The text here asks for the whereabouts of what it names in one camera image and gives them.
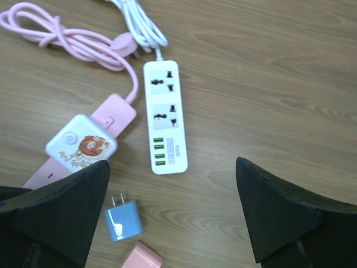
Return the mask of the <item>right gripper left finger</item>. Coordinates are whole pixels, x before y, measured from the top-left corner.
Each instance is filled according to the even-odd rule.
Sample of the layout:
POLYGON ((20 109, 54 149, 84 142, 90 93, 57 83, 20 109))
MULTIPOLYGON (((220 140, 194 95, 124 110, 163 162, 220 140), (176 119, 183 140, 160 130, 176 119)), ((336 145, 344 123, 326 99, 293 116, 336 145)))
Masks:
POLYGON ((98 161, 32 190, 1 187, 1 267, 84 267, 110 178, 98 161))

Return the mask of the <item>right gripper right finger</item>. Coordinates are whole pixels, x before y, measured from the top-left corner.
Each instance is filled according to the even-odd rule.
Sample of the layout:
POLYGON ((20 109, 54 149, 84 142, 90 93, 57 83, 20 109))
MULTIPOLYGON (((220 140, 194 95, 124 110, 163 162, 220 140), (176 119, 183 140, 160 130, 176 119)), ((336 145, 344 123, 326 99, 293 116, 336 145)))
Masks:
POLYGON ((318 195, 243 157, 236 180, 261 267, 356 267, 356 205, 318 195))

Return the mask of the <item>blue usb charger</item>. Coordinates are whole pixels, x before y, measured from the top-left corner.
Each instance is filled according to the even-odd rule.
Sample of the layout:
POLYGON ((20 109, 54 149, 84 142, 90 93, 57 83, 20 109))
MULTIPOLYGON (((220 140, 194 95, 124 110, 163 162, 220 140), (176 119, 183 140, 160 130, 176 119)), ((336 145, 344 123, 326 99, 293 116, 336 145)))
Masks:
POLYGON ((112 206, 105 210, 104 215, 112 242, 134 237, 143 232, 136 200, 126 200, 120 193, 120 199, 112 195, 112 206))

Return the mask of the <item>white cube socket adapter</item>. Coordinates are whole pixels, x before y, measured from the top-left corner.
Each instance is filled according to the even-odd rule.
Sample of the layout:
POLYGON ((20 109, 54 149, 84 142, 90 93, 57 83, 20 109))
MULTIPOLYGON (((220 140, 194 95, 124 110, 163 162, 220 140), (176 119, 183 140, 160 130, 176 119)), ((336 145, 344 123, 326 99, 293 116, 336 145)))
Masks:
POLYGON ((49 157, 75 173, 109 159, 117 146, 117 140, 90 117, 78 114, 47 143, 45 150, 49 157))

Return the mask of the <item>pink power strip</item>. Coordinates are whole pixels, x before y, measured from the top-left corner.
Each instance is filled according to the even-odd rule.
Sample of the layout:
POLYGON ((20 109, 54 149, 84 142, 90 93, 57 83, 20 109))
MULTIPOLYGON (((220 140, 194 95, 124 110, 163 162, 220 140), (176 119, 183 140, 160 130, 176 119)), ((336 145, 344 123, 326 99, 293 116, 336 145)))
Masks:
MULTIPOLYGON (((110 95, 90 117, 111 137, 117 137, 135 119, 137 113, 122 97, 110 95)), ((72 174, 53 158, 49 158, 23 185, 27 189, 38 189, 72 174)))

